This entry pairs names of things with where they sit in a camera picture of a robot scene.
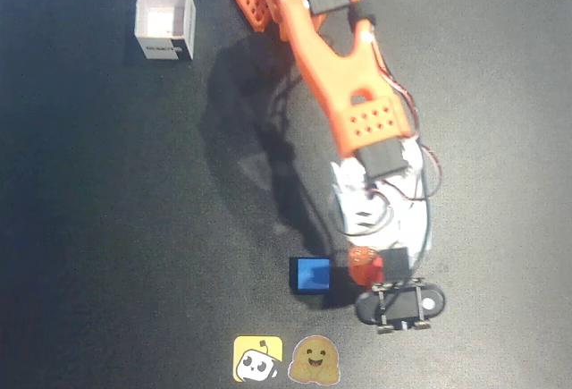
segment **blue cube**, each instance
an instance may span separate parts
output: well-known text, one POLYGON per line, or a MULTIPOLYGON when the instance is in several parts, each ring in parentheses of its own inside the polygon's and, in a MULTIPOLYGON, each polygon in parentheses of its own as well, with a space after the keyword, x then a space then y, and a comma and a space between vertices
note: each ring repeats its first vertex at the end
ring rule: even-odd
POLYGON ((324 293, 330 289, 330 259, 293 258, 290 284, 297 293, 324 293))

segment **open box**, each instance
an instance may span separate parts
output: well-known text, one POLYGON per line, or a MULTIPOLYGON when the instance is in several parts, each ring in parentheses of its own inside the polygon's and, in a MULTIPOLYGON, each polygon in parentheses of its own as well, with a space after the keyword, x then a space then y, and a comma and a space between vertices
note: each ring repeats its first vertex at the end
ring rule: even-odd
POLYGON ((135 37, 147 59, 191 60, 196 19, 194 0, 137 0, 135 37))

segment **wire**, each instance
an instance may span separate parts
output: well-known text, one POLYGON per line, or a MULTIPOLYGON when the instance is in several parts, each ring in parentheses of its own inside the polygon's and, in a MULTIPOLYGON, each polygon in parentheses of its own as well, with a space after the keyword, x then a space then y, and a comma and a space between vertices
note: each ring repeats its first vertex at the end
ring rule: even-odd
POLYGON ((388 224, 391 223, 391 221, 393 220, 393 217, 395 216, 395 211, 393 210, 393 207, 390 206, 390 202, 387 199, 387 197, 385 197, 385 195, 383 195, 383 193, 378 190, 378 189, 371 189, 371 192, 373 192, 375 195, 378 195, 379 197, 382 198, 382 200, 385 202, 385 211, 383 212, 383 214, 377 219, 377 221, 375 221, 375 224, 372 228, 369 228, 367 230, 364 230, 360 233, 346 233, 343 229, 340 228, 340 225, 337 221, 337 219, 334 217, 333 215, 333 200, 335 199, 334 195, 330 196, 329 199, 329 214, 330 217, 332 218, 333 221, 333 225, 336 229, 336 231, 342 235, 345 235, 347 237, 364 237, 366 235, 371 235, 371 234, 375 234, 380 232, 383 228, 385 228, 388 224), (385 219, 385 217, 387 216, 388 212, 391 212, 390 214, 390 218, 388 220, 388 222, 386 222, 385 224, 382 224, 382 221, 385 219))
POLYGON ((405 99, 405 101, 408 105, 409 112, 411 113, 411 116, 413 117, 414 132, 412 132, 406 138, 407 139, 417 139, 419 137, 419 114, 417 113, 417 107, 416 107, 415 101, 413 100, 413 97, 411 96, 411 94, 409 94, 409 91, 407 91, 403 86, 401 86, 401 84, 399 84, 395 80, 395 78, 393 78, 393 76, 391 75, 389 69, 387 68, 387 66, 383 62, 382 51, 380 50, 379 46, 377 45, 377 41, 375 40, 375 38, 372 42, 372 49, 374 50, 375 61, 377 62, 377 67, 379 68, 380 74, 383 76, 383 78, 385 80, 387 80, 389 82, 389 84, 393 87, 393 89, 395 89, 397 92, 399 92, 403 96, 403 98, 405 99))
POLYGON ((429 158, 433 162, 433 167, 435 168, 435 172, 437 173, 437 185, 435 185, 435 187, 433 188, 433 191, 430 194, 426 194, 424 197, 420 197, 420 198, 408 197, 401 189, 399 189, 393 183, 387 182, 386 180, 382 180, 382 182, 384 184, 391 186, 393 189, 395 189, 400 194, 401 197, 403 197, 407 201, 426 201, 427 199, 434 197, 437 194, 437 192, 439 191, 439 189, 441 188, 442 178, 443 178, 443 170, 442 170, 441 164, 439 164, 439 160, 437 159, 437 156, 426 145, 421 145, 421 149, 429 156, 429 158))
MULTIPOLYGON (((413 197, 417 197, 417 191, 419 189, 419 178, 416 177, 415 179, 415 190, 413 191, 413 197)), ((409 204, 408 210, 411 210, 411 208, 413 207, 413 205, 415 204, 415 201, 411 201, 411 204, 409 204)))
MULTIPOLYGON (((427 179, 425 176, 425 169, 424 168, 421 171, 421 183, 423 184, 423 189, 425 190, 425 188, 427 187, 427 179)), ((403 290, 406 288, 406 286, 409 284, 409 282, 411 282, 411 280, 413 279, 413 276, 415 275, 415 273, 417 272, 417 270, 421 266, 423 259, 425 258, 425 253, 427 252, 427 246, 429 245, 429 235, 431 232, 431 206, 429 204, 429 201, 430 201, 429 199, 425 200, 425 212, 427 213, 427 225, 425 226, 423 246, 421 247, 421 250, 419 251, 419 254, 417 255, 417 259, 416 259, 415 264, 411 267, 411 270, 409 270, 408 276, 401 281, 401 286, 400 286, 399 290, 397 291, 397 293, 395 295, 393 295, 391 300, 389 300, 386 304, 381 305, 383 313, 387 312, 387 310, 389 310, 390 307, 393 304, 395 304, 395 301, 403 293, 403 290)))

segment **smiling face sticker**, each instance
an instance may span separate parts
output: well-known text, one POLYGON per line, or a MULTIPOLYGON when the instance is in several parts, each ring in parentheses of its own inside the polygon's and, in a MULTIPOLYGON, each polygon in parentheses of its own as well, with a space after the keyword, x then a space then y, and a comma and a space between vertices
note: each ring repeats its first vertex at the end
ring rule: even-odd
POLYGON ((335 385, 340 382, 338 350, 320 335, 312 335, 298 343, 288 368, 288 377, 298 383, 335 385))

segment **orange 3d-printed part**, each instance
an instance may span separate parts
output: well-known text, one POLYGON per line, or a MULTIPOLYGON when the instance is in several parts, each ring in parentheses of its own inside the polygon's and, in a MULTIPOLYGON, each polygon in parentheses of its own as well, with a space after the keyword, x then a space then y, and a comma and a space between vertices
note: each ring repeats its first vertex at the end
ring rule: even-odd
POLYGON ((357 22, 352 52, 339 56, 317 32, 326 15, 312 15, 308 0, 237 2, 254 30, 263 31, 270 20, 280 25, 281 38, 290 42, 342 158, 376 142, 411 134, 400 97, 380 74, 383 59, 374 50, 374 29, 368 19, 357 22))
POLYGON ((383 281, 383 260, 375 250, 352 246, 348 254, 349 276, 360 286, 370 288, 383 281))

